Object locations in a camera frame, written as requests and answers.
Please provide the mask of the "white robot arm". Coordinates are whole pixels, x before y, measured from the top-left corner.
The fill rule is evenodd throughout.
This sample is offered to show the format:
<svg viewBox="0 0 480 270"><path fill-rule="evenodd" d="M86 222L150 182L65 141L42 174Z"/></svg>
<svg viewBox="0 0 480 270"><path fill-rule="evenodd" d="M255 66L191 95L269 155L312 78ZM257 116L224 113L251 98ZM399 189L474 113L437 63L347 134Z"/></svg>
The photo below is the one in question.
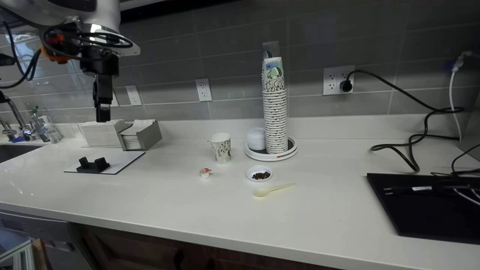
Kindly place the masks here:
<svg viewBox="0 0 480 270"><path fill-rule="evenodd" d="M39 30L47 59L80 62L80 69L93 78L95 117L110 122L120 59L141 54L120 33L120 0L0 0L0 8Z"/></svg>

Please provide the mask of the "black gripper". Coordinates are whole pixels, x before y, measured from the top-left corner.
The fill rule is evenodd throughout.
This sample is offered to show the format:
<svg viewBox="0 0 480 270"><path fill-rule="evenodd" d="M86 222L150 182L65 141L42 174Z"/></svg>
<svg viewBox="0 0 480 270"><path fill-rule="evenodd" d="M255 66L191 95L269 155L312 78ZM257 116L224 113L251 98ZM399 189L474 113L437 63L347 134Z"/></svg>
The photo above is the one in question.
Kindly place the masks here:
<svg viewBox="0 0 480 270"><path fill-rule="evenodd" d="M119 57L107 50L87 47L80 62L80 68L86 75L93 78L93 101L96 108L96 122L111 120L113 80L119 75Z"/></svg>

